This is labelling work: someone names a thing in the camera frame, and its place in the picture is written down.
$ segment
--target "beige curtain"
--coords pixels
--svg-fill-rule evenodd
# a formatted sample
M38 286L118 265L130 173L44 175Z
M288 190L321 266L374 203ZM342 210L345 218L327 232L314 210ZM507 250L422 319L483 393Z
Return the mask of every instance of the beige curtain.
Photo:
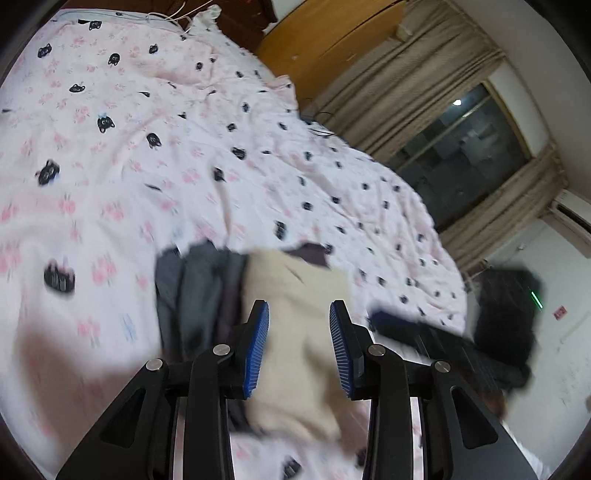
M371 52L360 60L363 69L352 67L343 88L316 102L317 111L326 112L319 121L383 163L504 57L445 0L408 1L397 37L404 41Z
M541 216L566 186L556 146L550 144L495 193L445 230L440 235L441 242L460 271L466 272Z

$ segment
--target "wooden wardrobe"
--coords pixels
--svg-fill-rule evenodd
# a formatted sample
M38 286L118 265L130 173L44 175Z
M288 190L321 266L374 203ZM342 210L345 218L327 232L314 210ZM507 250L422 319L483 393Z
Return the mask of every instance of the wooden wardrobe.
M404 0L306 0L256 51L275 75L289 75L303 109L364 54L396 32Z

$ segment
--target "metal screw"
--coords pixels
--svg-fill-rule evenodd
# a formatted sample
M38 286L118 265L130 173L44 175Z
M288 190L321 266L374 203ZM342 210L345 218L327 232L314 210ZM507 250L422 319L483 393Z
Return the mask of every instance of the metal screw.
M219 345L213 347L213 353L219 356L227 355L230 353L230 347L225 343L220 343Z
M448 373L451 369L452 369L451 365L448 364L447 362L444 362L442 360L435 362L435 370L437 370L438 372L441 372L442 374Z
M156 370L160 370L163 363L160 358L153 358L152 360L148 360L146 363L146 368L151 372L155 372Z
M382 356L386 353L386 348L383 345L375 343L369 346L368 353L373 356Z

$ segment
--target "green light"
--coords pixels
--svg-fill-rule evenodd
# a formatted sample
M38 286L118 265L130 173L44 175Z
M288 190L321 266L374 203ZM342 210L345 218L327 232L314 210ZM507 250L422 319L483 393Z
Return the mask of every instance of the green light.
M535 301L535 302L538 304L538 307L540 308L540 310L541 310L541 309L543 309L543 308L544 308L544 306L543 306L543 305L542 305L542 303L539 301L538 297L537 297L537 296L535 296L535 293L534 293L534 292L532 292L531 290L530 290L530 293L531 293L531 297L532 297L532 298L534 299L534 301Z

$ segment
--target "wire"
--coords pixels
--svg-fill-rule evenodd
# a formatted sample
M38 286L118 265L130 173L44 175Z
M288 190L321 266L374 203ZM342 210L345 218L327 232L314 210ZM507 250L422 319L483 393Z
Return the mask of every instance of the wire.
M53 18L53 20L55 20L55 21L58 21L58 20L59 20L61 17L63 17L64 15L71 15L71 14L73 13L73 10L74 10L74 9L71 9L70 11L64 11L64 12L60 12L59 16L57 16L57 17ZM78 14L78 13L89 13L89 14L95 14L95 15L98 15L98 16L100 16L100 17L112 17L112 18L119 18L119 19L121 19L121 18L124 18L124 19L126 19L126 20L133 20L133 21L147 21L147 19L146 19L146 18L143 18L143 17L141 17L141 16L137 16L137 17L135 17L135 16L133 16L133 15L128 15L128 14L127 14L127 12L120 12L120 13L121 13L121 15L114 15L114 14L111 14L110 12L104 12L104 11L102 11L102 12L100 12L100 13L99 13L99 12L97 12L97 10L96 10L96 9L78 9L78 8L76 8L75 10L76 10L76 13L77 13L77 14ZM158 22L164 22L164 21L165 21L165 22L168 22L168 23L170 23L170 22L171 22L170 20L165 20L164 18L153 18L152 20L153 20L153 21L158 21Z
M164 20L170 20L170 21L174 21L173 17L178 14L183 8L184 6L187 4L186 1L183 2L183 4L181 5L181 8L179 8L175 13L173 13L172 15L168 15L166 17L164 17ZM146 20L148 22L148 25L150 24L150 15L158 15L159 17L163 16L160 12L149 12L146 14Z
M199 7L192 9L188 14L184 14L182 17L175 18L174 20L177 20L178 21L178 20L182 20L183 18L187 18L193 12L196 12L200 8L205 7L205 5L209 5L211 2L213 2L213 0L209 0L209 1L205 2L203 5L199 5Z
M148 15L158 15L159 17L164 17L164 14L161 14L159 12L150 12ZM150 25L150 18L148 18L148 16L146 15L145 18L146 22L148 23L148 25ZM177 27L179 27L179 29L183 29L183 27L181 27L180 23L178 23L176 20L166 17L166 18L152 18L152 20L157 20L159 22L169 22L172 23L174 25L176 25Z

